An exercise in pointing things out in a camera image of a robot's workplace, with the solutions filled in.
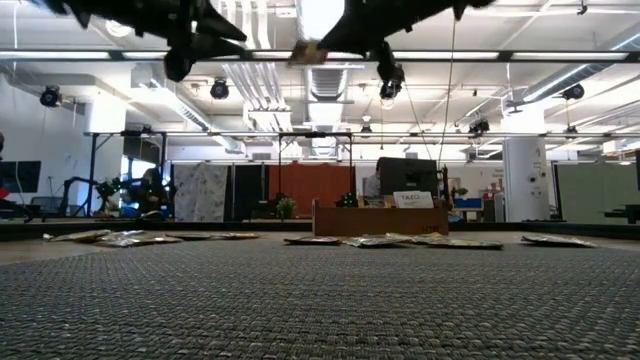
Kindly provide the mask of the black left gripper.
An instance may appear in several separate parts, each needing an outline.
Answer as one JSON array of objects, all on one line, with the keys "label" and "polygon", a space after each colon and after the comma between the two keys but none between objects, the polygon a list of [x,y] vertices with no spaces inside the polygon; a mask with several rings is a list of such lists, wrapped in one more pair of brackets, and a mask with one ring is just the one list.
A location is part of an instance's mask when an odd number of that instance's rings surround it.
[{"label": "black left gripper", "polygon": [[97,16],[130,27],[137,36],[150,33],[165,39],[189,33],[195,21],[201,34],[179,40],[164,56],[165,75],[174,82],[181,82],[200,60],[248,58],[245,48],[223,39],[244,42],[247,36],[203,0],[74,0],[74,15],[82,25]]}]

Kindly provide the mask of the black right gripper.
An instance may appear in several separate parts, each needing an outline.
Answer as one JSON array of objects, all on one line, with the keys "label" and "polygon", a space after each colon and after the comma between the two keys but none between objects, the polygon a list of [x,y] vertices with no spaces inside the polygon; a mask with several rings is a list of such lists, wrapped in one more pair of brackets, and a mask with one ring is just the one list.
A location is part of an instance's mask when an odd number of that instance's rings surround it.
[{"label": "black right gripper", "polygon": [[350,2],[349,10],[318,42],[318,49],[365,55],[374,47],[379,67],[393,68],[395,57],[386,35],[412,26],[445,10],[460,20],[466,0],[361,0]]}]

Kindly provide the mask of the person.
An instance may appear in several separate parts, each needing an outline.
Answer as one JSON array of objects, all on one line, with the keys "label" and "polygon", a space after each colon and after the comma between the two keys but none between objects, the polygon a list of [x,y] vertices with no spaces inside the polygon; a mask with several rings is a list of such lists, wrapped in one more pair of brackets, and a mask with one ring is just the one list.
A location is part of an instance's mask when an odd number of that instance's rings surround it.
[{"label": "person", "polygon": [[142,218],[164,218],[163,207],[168,203],[168,195],[157,167],[147,169],[138,191],[137,216]]},{"label": "person", "polygon": [[365,178],[363,193],[367,198],[380,198],[382,196],[380,174],[378,172],[374,172]]}]

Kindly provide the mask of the white patterned curtain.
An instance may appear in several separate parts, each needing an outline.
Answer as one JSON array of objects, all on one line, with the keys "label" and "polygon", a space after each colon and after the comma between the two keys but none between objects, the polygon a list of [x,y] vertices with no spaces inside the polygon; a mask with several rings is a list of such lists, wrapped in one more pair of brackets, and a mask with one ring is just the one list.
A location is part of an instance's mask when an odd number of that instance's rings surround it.
[{"label": "white patterned curtain", "polygon": [[208,162],[174,166],[177,222],[224,220],[228,167]]}]

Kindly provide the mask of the orange partition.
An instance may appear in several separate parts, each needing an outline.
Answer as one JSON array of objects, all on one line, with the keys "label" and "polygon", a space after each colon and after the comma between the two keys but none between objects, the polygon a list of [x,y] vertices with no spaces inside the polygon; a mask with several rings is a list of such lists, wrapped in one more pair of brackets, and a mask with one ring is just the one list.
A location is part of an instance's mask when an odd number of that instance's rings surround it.
[{"label": "orange partition", "polygon": [[278,193],[296,202],[294,217],[310,217],[312,203],[317,199],[322,207],[334,207],[343,194],[351,191],[348,166],[332,164],[270,165],[268,167],[269,198]]}]

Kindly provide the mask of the dark partition panel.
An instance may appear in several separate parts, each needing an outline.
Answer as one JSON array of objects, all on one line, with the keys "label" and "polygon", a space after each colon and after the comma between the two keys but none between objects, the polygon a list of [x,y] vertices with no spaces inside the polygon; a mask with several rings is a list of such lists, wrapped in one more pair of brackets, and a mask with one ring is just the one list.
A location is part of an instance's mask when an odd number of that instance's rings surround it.
[{"label": "dark partition panel", "polygon": [[233,219],[251,219],[259,202],[267,197],[268,167],[264,164],[236,165],[232,193]]}]

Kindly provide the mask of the wooden compartment box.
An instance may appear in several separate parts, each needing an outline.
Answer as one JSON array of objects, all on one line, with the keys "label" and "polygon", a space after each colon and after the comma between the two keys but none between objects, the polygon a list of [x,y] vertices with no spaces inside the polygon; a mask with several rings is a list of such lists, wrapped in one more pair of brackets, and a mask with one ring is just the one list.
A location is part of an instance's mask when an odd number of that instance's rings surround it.
[{"label": "wooden compartment box", "polygon": [[448,212],[442,208],[323,207],[314,199],[312,232],[315,236],[332,237],[386,233],[448,235]]}]

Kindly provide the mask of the small potted plant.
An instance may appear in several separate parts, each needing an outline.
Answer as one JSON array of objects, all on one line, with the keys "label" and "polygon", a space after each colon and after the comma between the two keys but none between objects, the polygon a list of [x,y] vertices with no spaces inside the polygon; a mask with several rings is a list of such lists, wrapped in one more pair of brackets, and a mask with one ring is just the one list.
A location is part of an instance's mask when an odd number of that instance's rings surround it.
[{"label": "small potted plant", "polygon": [[281,219],[291,219],[296,209],[296,201],[291,197],[284,196],[276,204],[276,216]]}]

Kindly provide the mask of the grey cabinet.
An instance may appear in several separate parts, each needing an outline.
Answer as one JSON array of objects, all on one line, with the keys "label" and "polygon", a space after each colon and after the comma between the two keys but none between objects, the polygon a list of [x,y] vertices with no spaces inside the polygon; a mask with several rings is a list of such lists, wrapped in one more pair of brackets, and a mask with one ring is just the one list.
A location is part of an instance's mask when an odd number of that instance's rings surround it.
[{"label": "grey cabinet", "polygon": [[503,193],[484,193],[482,196],[482,205],[482,218],[485,223],[502,223],[505,221]]}]

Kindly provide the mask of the white round pillar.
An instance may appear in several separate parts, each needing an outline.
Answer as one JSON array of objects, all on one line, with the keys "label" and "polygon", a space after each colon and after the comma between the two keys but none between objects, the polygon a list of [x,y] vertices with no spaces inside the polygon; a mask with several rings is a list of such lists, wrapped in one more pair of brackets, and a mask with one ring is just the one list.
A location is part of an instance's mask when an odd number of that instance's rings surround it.
[{"label": "white round pillar", "polygon": [[549,171],[542,138],[506,138],[503,142],[507,222],[550,218]]}]

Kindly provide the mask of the green partition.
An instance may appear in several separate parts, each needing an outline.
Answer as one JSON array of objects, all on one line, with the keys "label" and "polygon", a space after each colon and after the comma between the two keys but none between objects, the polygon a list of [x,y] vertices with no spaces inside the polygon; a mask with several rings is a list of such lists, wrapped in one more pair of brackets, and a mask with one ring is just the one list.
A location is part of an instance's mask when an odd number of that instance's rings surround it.
[{"label": "green partition", "polygon": [[640,204],[634,165],[611,163],[557,166],[562,218],[568,223],[627,225],[626,218],[606,217],[606,212]]}]

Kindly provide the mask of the grey woven placemat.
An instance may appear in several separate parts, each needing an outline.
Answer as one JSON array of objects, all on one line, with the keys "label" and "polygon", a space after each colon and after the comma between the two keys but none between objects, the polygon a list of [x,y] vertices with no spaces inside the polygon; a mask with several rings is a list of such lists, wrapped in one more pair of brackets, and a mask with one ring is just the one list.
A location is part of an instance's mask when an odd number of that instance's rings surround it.
[{"label": "grey woven placemat", "polygon": [[0,266],[0,360],[640,360],[640,252],[183,243]]}]

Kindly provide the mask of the black desk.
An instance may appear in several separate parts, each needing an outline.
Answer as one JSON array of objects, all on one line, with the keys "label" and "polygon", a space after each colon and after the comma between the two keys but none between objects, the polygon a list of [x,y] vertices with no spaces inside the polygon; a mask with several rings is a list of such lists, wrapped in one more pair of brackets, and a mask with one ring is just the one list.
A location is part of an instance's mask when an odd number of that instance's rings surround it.
[{"label": "black desk", "polygon": [[623,208],[613,209],[604,213],[606,218],[624,218],[628,224],[640,221],[640,204],[627,204]]}]

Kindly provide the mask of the black background rig frame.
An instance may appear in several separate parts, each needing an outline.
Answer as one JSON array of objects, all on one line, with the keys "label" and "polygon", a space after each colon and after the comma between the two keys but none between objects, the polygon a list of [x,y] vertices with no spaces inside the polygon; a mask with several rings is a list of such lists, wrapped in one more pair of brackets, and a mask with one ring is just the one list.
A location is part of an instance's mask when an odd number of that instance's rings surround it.
[{"label": "black background rig frame", "polygon": [[138,130],[123,130],[120,132],[85,132],[86,136],[91,137],[91,152],[90,152],[90,165],[89,165],[89,182],[91,185],[87,189],[87,197],[85,200],[85,213],[86,217],[89,218],[92,215],[93,210],[93,192],[96,184],[95,180],[95,165],[96,165],[96,154],[99,147],[102,147],[113,137],[124,137],[124,138],[138,138],[142,140],[143,138],[155,137],[159,136],[161,138],[160,145],[160,153],[159,153],[159,163],[160,174],[163,175],[165,171],[166,161],[167,161],[167,148],[168,148],[168,132],[167,131],[138,131]]},{"label": "black background rig frame", "polygon": [[324,132],[324,131],[306,131],[306,132],[278,132],[278,191],[282,191],[282,152],[283,152],[283,139],[291,138],[292,141],[295,141],[298,137],[304,137],[307,139],[324,139],[329,137],[344,137],[348,140],[348,148],[347,151],[349,153],[349,193],[354,194],[355,190],[355,170],[353,164],[353,138],[354,134],[351,132]]}]

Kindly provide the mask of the black wall monitor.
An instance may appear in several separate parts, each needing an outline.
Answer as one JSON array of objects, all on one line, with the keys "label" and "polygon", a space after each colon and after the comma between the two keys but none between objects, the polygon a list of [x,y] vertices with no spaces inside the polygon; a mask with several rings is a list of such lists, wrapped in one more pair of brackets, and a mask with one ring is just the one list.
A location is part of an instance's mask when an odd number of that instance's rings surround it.
[{"label": "black wall monitor", "polygon": [[2,161],[0,187],[9,193],[37,193],[40,173],[40,161]]}]

